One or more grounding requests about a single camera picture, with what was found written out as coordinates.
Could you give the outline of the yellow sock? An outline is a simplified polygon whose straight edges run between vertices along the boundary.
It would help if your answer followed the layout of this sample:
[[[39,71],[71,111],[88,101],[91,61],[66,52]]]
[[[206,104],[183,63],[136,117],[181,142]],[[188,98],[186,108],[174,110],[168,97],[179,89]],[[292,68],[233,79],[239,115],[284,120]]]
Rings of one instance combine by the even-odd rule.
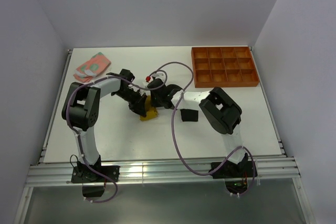
[[[151,105],[151,96],[147,96],[144,105],[146,116],[140,116],[142,122],[154,119],[158,116],[157,109]]]

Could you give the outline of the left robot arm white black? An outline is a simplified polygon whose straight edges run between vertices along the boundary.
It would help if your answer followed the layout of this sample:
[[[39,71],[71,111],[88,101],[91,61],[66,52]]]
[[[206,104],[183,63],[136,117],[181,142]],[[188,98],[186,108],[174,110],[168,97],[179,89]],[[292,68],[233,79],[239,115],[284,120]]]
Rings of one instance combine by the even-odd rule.
[[[119,74],[109,73],[91,83],[73,82],[68,90],[61,116],[73,131],[79,152],[79,162],[87,165],[83,175],[91,182],[102,176],[97,150],[94,125],[98,120],[100,100],[107,95],[118,96],[128,103],[129,109],[140,116],[146,115],[147,95],[134,90],[131,71],[122,69]]]

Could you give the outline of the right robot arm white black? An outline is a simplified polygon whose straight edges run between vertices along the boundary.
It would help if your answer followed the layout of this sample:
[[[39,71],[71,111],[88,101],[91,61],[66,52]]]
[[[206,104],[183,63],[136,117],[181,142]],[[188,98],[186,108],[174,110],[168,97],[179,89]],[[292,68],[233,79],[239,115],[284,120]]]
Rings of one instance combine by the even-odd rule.
[[[237,177],[245,171],[247,153],[242,148],[239,126],[242,109],[221,87],[202,92],[185,91],[178,85],[167,86],[162,79],[150,77],[146,87],[151,90],[153,107],[179,111],[183,122],[197,122],[202,112],[231,154],[226,162],[228,173]]]

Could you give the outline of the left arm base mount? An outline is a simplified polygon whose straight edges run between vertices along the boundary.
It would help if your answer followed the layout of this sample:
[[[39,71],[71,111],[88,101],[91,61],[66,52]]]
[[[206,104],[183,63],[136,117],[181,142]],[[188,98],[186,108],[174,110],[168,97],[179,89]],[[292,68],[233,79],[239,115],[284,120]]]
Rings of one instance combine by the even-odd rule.
[[[84,200],[91,203],[103,203],[114,198],[118,192],[117,182],[119,180],[120,166],[101,164],[101,158],[94,165],[87,166],[79,161],[76,155],[70,156],[70,165],[72,166],[72,184],[82,184],[82,195]],[[106,190],[107,183],[113,183],[115,191],[107,199],[99,199]]]

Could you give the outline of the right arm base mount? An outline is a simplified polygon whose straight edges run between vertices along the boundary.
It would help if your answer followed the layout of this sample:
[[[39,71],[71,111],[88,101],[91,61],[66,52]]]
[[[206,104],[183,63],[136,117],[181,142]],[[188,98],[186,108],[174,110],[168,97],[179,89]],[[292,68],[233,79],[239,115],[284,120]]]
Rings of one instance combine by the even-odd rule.
[[[248,189],[248,180],[257,178],[255,163],[247,159],[239,164],[227,161],[219,170],[212,173],[213,179],[224,179],[229,193],[241,195]]]

